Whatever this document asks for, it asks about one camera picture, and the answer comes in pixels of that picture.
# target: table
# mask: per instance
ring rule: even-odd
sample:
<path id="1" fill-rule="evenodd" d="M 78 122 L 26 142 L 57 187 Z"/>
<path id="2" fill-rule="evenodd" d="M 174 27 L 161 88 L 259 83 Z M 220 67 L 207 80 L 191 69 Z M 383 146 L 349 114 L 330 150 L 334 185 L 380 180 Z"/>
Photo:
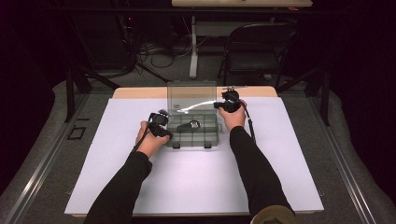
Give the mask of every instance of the table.
<path id="1" fill-rule="evenodd" d="M 172 0 L 173 7 L 311 7 L 311 0 Z M 204 22 L 200 25 L 191 18 L 191 65 L 190 78 L 197 76 L 198 49 L 196 36 L 216 35 L 228 36 L 235 28 L 246 24 L 245 22 L 221 22 L 214 25 L 213 22 Z"/>
<path id="2" fill-rule="evenodd" d="M 250 108 L 257 144 L 278 174 L 292 208 L 297 213 L 322 211 L 304 155 L 274 88 L 237 90 Z M 222 91 L 222 87 L 217 87 L 218 96 Z M 66 214 L 84 217 L 88 213 L 97 195 L 130 153 L 138 122 L 146 119 L 149 112 L 166 107 L 164 99 L 165 87 L 115 91 L 92 140 Z M 247 215 L 248 199 L 229 149 L 228 136 L 226 130 L 219 133 L 218 146 L 210 149 L 162 147 L 150 158 L 153 169 L 143 183 L 134 216 Z"/>

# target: open box lid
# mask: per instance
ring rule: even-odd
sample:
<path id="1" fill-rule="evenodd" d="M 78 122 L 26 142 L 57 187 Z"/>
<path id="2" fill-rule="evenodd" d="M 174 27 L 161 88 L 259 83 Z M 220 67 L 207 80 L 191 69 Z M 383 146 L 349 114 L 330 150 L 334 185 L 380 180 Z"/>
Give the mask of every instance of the open box lid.
<path id="1" fill-rule="evenodd" d="M 168 113 L 170 116 L 185 114 L 216 114 L 215 81 L 168 82 Z"/>

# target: chair seat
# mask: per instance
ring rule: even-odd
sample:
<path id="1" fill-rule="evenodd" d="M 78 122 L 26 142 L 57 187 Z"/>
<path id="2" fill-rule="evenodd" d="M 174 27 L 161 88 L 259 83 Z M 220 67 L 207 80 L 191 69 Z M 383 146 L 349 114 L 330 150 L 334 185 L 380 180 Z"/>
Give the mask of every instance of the chair seat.
<path id="1" fill-rule="evenodd" d="M 232 71 L 278 71 L 279 60 L 272 51 L 232 52 L 228 55 L 229 70 Z"/>

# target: gray floor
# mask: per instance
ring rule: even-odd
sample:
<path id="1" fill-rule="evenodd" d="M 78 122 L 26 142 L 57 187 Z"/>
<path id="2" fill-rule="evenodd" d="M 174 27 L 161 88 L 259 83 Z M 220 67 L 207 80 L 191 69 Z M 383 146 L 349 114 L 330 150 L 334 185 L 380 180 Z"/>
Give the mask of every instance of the gray floor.
<path id="1" fill-rule="evenodd" d="M 212 54 L 211 50 L 205 51 L 205 48 L 202 48 L 201 52 L 196 80 L 216 80 L 220 85 L 221 81 L 216 79 L 216 75 L 221 57 Z M 169 60 L 165 56 L 155 57 L 157 61 L 154 62 L 167 63 L 166 60 Z M 172 80 L 190 80 L 189 66 L 189 57 L 176 57 L 171 66 L 162 69 L 155 68 L 155 70 Z M 112 80 L 122 86 L 165 86 L 165 83 L 149 73 L 143 72 L 140 75 L 136 70 L 127 76 Z M 235 85 L 272 84 L 272 81 L 266 81 L 260 77 L 234 78 L 230 81 L 233 81 Z M 64 208 L 70 197 L 69 190 L 77 181 L 85 155 L 106 108 L 107 99 L 112 94 L 112 90 L 98 81 L 92 80 L 92 86 L 94 91 L 91 95 L 77 93 L 80 110 L 68 126 L 64 126 L 65 84 L 61 83 L 54 88 L 56 102 L 49 120 L 25 163 L 0 198 L 1 223 L 6 220 L 9 223 L 82 222 L 81 219 L 65 215 Z M 301 83 L 300 86 L 280 96 L 289 112 L 308 167 L 320 191 L 325 210 L 310 215 L 299 215 L 300 223 L 394 223 L 395 206 L 377 187 L 350 143 L 347 124 L 338 97 L 331 94 L 329 108 L 331 126 L 326 127 L 318 118 L 317 99 L 305 98 L 302 93 L 303 88 L 304 83 Z M 74 125 L 86 128 L 83 138 L 66 140 Z M 54 148 L 57 153 L 51 154 Z M 341 154 L 334 153 L 334 149 L 337 148 Z M 43 158 L 48 157 L 51 157 L 51 160 L 43 161 Z M 46 167 L 48 171 L 39 173 L 37 168 L 40 167 Z M 35 190 L 31 190 L 29 181 L 32 177 L 37 177 L 37 174 L 42 174 L 41 179 L 44 181 Z M 356 194 L 361 194 L 363 198 L 358 197 L 356 200 Z M 229 223 L 243 223 L 241 220 L 244 219 L 235 218 L 228 221 Z M 156 223 L 158 220 L 138 219 L 137 221 L 138 223 Z M 212 223 L 210 221 L 209 219 L 201 220 L 201 222 L 195 220 L 194 223 Z M 189 223 L 189 221 L 181 219 L 180 223 Z"/>

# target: person's left hand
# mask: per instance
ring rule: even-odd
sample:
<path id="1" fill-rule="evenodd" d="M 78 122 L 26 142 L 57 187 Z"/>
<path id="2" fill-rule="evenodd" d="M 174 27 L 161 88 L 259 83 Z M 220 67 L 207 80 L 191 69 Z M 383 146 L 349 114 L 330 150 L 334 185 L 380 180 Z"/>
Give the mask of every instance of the person's left hand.
<path id="1" fill-rule="evenodd" d="M 146 121 L 140 122 L 140 130 L 139 130 L 139 133 L 137 134 L 136 141 L 135 141 L 136 144 L 142 138 L 147 126 L 148 126 L 148 123 Z M 137 151 L 141 151 L 141 152 L 145 153 L 150 158 L 157 152 L 157 150 L 162 145 L 166 144 L 168 141 L 169 141 L 168 135 L 166 135 L 164 137 L 156 137 L 151 132 L 149 132 L 148 134 L 146 134 L 145 139 L 143 139 L 143 142 L 140 144 Z"/>

